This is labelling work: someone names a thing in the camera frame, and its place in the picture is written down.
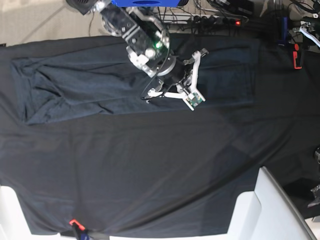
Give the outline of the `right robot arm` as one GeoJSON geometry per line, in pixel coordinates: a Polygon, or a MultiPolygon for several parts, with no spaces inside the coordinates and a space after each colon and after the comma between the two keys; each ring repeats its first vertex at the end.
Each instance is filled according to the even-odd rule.
{"type": "Polygon", "coordinates": [[[68,0],[67,4],[82,15],[100,13],[109,34],[126,42],[131,63],[146,73],[151,83],[158,81],[157,87],[145,87],[142,100],[181,99],[191,110],[205,102],[197,84],[207,49],[197,50],[190,59],[180,61],[171,50],[170,33],[161,18],[141,7],[120,7],[110,0],[68,0]]]}

